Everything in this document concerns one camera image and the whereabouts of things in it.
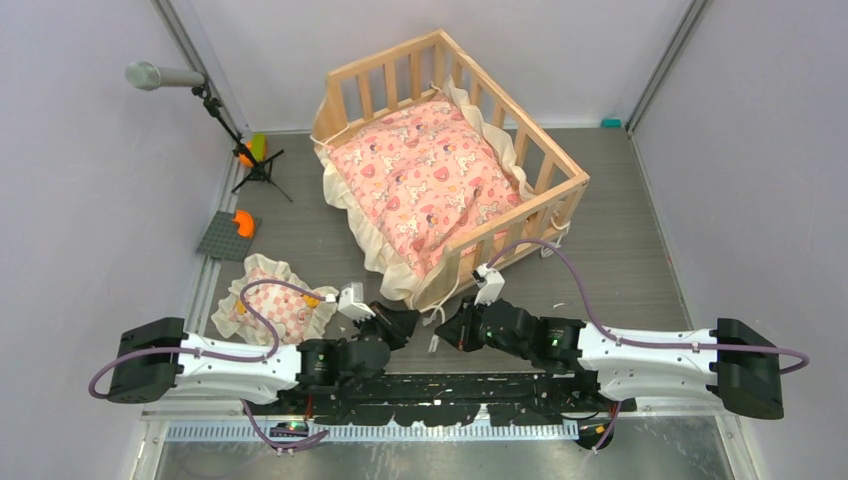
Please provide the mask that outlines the pink printed cushion with ties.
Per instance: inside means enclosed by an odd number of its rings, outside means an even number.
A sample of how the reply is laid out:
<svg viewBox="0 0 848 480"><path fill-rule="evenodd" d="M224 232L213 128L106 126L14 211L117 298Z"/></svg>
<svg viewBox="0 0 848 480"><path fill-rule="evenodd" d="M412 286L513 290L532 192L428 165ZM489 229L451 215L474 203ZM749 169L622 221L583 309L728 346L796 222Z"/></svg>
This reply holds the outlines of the pink printed cushion with ties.
<svg viewBox="0 0 848 480"><path fill-rule="evenodd" d="M314 143L328 205L345 211L381 294L444 321L453 286L433 301L450 240L529 202L534 193L511 136L485 122L447 81L436 95L370 123L349 141Z"/></svg>

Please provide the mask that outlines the wooden slatted pet bed frame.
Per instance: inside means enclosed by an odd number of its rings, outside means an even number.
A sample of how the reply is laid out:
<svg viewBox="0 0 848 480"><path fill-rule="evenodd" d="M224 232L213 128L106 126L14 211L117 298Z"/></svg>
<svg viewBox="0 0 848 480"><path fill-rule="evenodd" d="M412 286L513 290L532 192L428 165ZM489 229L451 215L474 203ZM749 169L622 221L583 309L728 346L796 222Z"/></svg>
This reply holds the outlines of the wooden slatted pet bed frame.
<svg viewBox="0 0 848 480"><path fill-rule="evenodd" d="M338 147L366 125L432 99L447 81L468 93L486 123L511 136L535 196L489 226L450 240L440 261L443 269L423 294L427 301L453 286L459 288L456 294L468 288L481 263L509 265L532 253L537 240L566 234L589 183L577 162L442 30L329 72L313 123L313 143Z"/></svg>

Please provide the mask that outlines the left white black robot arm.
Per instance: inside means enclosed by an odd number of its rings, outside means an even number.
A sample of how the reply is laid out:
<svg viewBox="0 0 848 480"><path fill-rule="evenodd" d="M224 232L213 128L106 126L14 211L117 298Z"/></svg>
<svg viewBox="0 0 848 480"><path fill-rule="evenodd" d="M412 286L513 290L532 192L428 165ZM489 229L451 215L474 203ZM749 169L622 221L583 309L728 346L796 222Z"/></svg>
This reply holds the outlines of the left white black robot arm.
<svg viewBox="0 0 848 480"><path fill-rule="evenodd" d="M124 332L116 359L95 377L111 377L102 397L112 403L210 396L272 404L293 414L307 394L334 394L383 375L421 316L377 301L369 307L372 317L356 321L359 332L351 340L312 339L277 348L208 339L186 332L181 318L161 318Z"/></svg>

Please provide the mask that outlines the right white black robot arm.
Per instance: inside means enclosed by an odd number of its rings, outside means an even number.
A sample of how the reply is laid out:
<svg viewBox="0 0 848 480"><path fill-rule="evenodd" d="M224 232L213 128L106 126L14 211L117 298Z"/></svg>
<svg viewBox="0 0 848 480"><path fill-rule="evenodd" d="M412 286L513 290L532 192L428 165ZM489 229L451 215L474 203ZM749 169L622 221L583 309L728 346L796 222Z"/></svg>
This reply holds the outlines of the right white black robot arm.
<svg viewBox="0 0 848 480"><path fill-rule="evenodd" d="M739 416L784 416L776 347L737 319L681 332L601 331L579 319L536 317L505 300L483 305L467 298L435 334L462 352L489 347L547 373L585 373L570 385L584 410L607 400L716 397Z"/></svg>

